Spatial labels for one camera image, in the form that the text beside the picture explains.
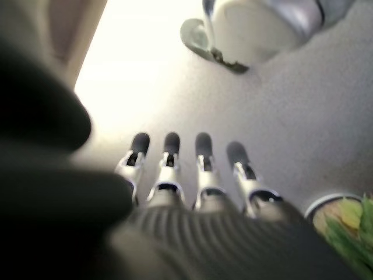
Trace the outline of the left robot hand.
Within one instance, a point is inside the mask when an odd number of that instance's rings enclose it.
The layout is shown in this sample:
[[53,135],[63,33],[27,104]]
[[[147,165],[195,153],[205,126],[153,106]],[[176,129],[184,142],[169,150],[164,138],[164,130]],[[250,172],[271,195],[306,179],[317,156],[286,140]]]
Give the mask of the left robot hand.
[[357,279],[282,199],[249,217],[160,189],[136,207],[125,177],[67,162],[90,132],[74,92],[2,38],[2,279]]

